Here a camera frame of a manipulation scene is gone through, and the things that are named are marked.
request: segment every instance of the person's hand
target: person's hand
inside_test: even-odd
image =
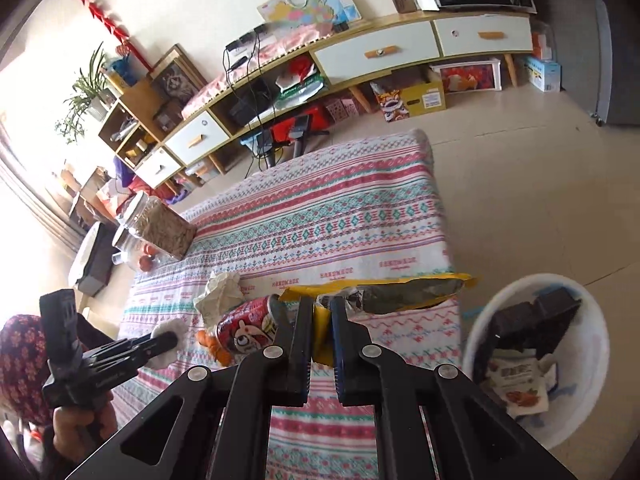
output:
[[[79,426],[88,426],[97,417],[100,422],[100,437],[107,440],[118,430],[116,413],[111,405],[113,394],[108,393],[108,402],[103,409],[94,413],[82,410],[77,406],[65,406],[56,408],[53,412],[53,446],[58,453],[74,463],[80,463],[90,453],[82,443]]]

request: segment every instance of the spider plant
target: spider plant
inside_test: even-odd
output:
[[[84,137],[82,116],[91,106],[91,101],[98,96],[98,92],[104,90],[106,86],[104,74],[100,72],[100,67],[105,60],[106,56],[101,43],[91,55],[87,74],[85,75],[80,69],[80,75],[72,85],[76,94],[64,101],[69,105],[69,111],[64,119],[56,122],[54,127],[67,144],[78,142],[78,137]]]

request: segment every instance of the silver screw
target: silver screw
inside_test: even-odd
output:
[[[187,373],[191,381],[201,381],[207,376],[207,369],[203,366],[196,366]]]
[[[438,367],[438,374],[445,379],[455,379],[458,376],[458,369],[454,365],[442,365]]]
[[[364,357],[380,357],[382,350],[377,345],[366,345],[362,348],[362,355],[364,355]]]
[[[279,346],[272,345],[272,346],[267,346],[267,348],[265,348],[262,351],[262,353],[267,359],[277,359],[284,352],[282,351],[282,348],[280,348]]]

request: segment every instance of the patterned tablecloth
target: patterned tablecloth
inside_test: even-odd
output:
[[[444,212],[424,132],[358,140],[281,164],[188,211],[198,233],[185,259],[138,275],[120,337],[181,317],[188,348],[166,370],[142,368],[115,391],[125,424],[187,368],[218,368],[195,341],[202,319],[193,298],[212,271],[242,275],[245,296],[293,283],[418,276],[450,270]],[[373,341],[411,364],[459,364],[458,305],[387,316],[359,315]],[[274,408],[267,478],[377,478],[371,407],[343,408],[333,371],[314,364],[304,408]]]

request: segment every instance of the white drawer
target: white drawer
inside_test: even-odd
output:
[[[392,54],[365,53],[395,47]],[[362,34],[321,50],[315,56],[332,84],[393,67],[440,57],[430,22],[407,23]]]
[[[177,156],[185,166],[219,146],[229,137],[209,112],[203,111],[178,133],[171,137],[165,146]]]
[[[156,188],[180,168],[180,164],[167,150],[158,148],[138,168],[136,174],[151,187]]]
[[[529,18],[523,16],[484,14],[443,18],[434,23],[443,56],[533,50]]]

